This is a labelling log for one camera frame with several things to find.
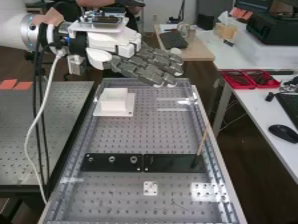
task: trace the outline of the white box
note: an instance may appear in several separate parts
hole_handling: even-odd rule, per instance
[[[107,88],[100,96],[103,111],[127,111],[128,89]]]
[[[95,117],[133,117],[136,93],[127,88],[106,88],[94,112]]]
[[[257,66],[298,67],[298,46],[264,44],[247,30],[240,30],[236,47]]]

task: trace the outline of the robotic arm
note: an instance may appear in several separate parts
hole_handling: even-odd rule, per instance
[[[0,1],[0,46],[35,51],[39,15],[28,14],[23,0]],[[42,46],[63,43],[70,73],[82,75],[87,63],[112,69],[155,87],[176,86],[175,76],[183,75],[183,59],[141,41],[141,34],[127,27],[125,12],[88,11],[75,22],[47,22],[40,34]],[[56,54],[58,46],[51,46]]]

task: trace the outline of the box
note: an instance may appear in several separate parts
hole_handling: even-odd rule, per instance
[[[237,32],[236,48],[260,67],[297,68],[298,46],[265,45],[247,30]]]
[[[215,27],[215,34],[224,38],[225,40],[235,40],[237,33],[237,27],[235,25],[225,25],[224,23],[217,23]]]

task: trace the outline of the black device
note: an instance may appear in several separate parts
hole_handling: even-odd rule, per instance
[[[297,132],[285,125],[273,125],[269,128],[269,131],[281,139],[288,142],[297,144],[298,143],[298,134]]]
[[[269,45],[298,45],[298,14],[255,13],[248,31]]]
[[[203,28],[204,30],[213,30],[215,27],[215,16],[207,16],[201,13],[199,13],[197,16],[197,26]]]
[[[296,127],[298,128],[298,95],[278,93],[276,94],[276,97]]]
[[[252,12],[268,12],[273,0],[236,0],[235,6]]]
[[[94,23],[100,23],[100,24],[118,24],[120,23],[121,19],[118,17],[107,17],[107,16],[95,16],[92,18]]]
[[[179,31],[161,33],[160,38],[167,50],[172,48],[184,49],[189,46],[189,43],[187,42]]]

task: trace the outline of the black bracket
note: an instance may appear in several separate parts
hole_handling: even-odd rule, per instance
[[[144,155],[147,173],[205,173],[203,156],[191,154]]]
[[[141,154],[86,154],[82,171],[84,172],[143,172]]]

